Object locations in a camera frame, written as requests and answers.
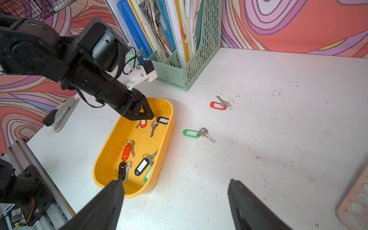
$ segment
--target red wire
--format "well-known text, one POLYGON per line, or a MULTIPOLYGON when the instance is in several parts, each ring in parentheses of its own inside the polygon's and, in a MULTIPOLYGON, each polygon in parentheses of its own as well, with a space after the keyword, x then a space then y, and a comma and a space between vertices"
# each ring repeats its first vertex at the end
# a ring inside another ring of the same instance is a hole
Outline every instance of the red wire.
POLYGON ((28 224, 29 223, 29 221, 31 220, 31 216, 32 216, 32 214, 33 214, 33 211, 35 210, 35 207, 36 207, 36 201, 35 201, 35 199, 32 197, 32 203, 34 202, 34 206, 33 206, 33 208, 32 208, 32 211, 31 211, 31 213, 30 213, 30 215, 29 215, 29 218, 28 218, 28 221, 25 223, 25 224, 28 224))
POLYGON ((22 220, 22 219, 24 219, 27 215, 28 215, 28 213, 29 213, 29 211, 31 210, 31 207, 32 207, 32 205, 34 204, 34 205, 36 205, 35 204, 35 202, 36 201, 34 201, 34 198, 32 197, 32 204, 31 204, 31 206, 29 206, 29 209, 28 209, 28 211, 27 211, 27 213, 24 215, 24 217, 22 217, 22 218, 20 218, 19 220, 18 220, 18 222, 20 221, 20 220, 22 220))

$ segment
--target metal bracket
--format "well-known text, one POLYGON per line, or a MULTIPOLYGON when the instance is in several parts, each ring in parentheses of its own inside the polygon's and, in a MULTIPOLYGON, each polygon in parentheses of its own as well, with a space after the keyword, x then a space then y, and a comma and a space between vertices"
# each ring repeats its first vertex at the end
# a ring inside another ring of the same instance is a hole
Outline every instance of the metal bracket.
POLYGON ((132 90, 136 85, 143 81, 151 82, 155 80, 157 78, 157 73, 153 70, 149 74, 146 74, 146 70, 143 66, 137 65, 128 77, 129 80, 125 81, 123 84, 127 86, 127 89, 132 90))

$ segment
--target yellow plastic tray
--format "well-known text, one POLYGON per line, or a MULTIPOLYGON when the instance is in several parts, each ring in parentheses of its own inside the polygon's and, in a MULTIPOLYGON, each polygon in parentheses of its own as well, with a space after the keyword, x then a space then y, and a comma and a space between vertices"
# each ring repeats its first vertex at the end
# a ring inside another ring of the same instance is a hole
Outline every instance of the yellow plastic tray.
POLYGON ((120 117, 93 166, 93 180, 101 188, 104 188, 110 181, 117 180, 118 166, 122 161, 121 155, 123 154, 125 141, 127 139, 134 140, 135 157, 130 153, 127 160, 132 161, 133 165, 128 174, 128 182, 126 184, 123 183, 125 198, 135 197, 153 189, 157 182, 175 126, 173 106, 168 100, 161 98, 147 99, 155 117, 162 116, 169 118, 169 123, 167 125, 159 123, 155 129, 154 136, 151 138, 151 120, 147 121, 148 124, 145 128, 139 127, 136 129, 135 127, 139 121, 129 121, 124 117, 120 117), (143 159, 144 154, 152 155, 157 150, 159 151, 154 159, 155 163, 150 177, 144 183, 143 178, 150 166, 140 176, 136 176, 134 170, 143 159))

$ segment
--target metal key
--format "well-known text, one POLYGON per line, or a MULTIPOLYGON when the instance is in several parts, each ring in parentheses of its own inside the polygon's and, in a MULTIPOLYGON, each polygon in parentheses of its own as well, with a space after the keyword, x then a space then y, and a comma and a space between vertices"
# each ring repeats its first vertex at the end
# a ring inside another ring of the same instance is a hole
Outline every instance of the metal key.
POLYGON ((230 105, 230 102, 227 102, 227 101, 222 100, 222 99, 220 98, 220 96, 217 96, 217 98, 220 100, 221 105, 222 105, 224 108, 227 108, 227 107, 231 106, 231 105, 230 105))
POLYGON ((153 121, 152 123, 151 123, 151 127, 152 127, 152 133, 151 133, 151 137, 153 137, 153 133, 154 133, 154 131, 155 131, 155 129, 156 129, 156 127, 159 125, 159 123, 157 122, 157 121, 153 121))
POLYGON ((126 161, 126 167, 125 167, 125 183, 128 182, 128 173, 129 173, 129 170, 132 168, 132 162, 131 161, 126 161))
POLYGON ((147 158, 149 159, 149 164, 152 164, 152 162, 153 162, 153 159, 155 158, 155 156, 157 155, 157 153, 158 153, 159 151, 157 150, 154 154, 152 154, 152 155, 147 155, 147 158))
POLYGON ((132 152, 132 155, 133 157, 135 157, 135 152, 134 152, 134 145, 135 145, 135 142, 132 140, 131 142, 131 145, 132 145, 132 148, 130 149, 130 151, 132 152))
POLYGON ((208 129, 201 128, 201 130, 199 130, 198 132, 201 134, 201 136, 208 137, 213 143, 216 143, 216 140, 208 134, 208 129))

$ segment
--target black key tag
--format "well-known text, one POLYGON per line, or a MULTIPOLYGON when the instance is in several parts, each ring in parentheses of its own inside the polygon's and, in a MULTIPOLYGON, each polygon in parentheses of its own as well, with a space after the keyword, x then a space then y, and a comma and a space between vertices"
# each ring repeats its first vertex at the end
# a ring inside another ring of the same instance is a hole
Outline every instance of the black key tag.
POLYGON ((117 173, 117 177, 120 178, 121 180, 125 179, 125 170, 127 168, 127 163, 125 161, 121 162, 119 164, 119 170, 117 173))
POLYGON ((137 168, 135 169, 134 174, 136 176, 140 176, 143 173, 143 171, 147 168, 148 165, 149 165, 149 159, 147 157, 143 158, 142 161, 137 166, 137 168))
POLYGON ((158 117, 157 118, 157 122, 161 123, 161 124, 165 124, 167 125, 168 122, 169 122, 169 119, 168 118, 165 118, 165 117, 158 117))

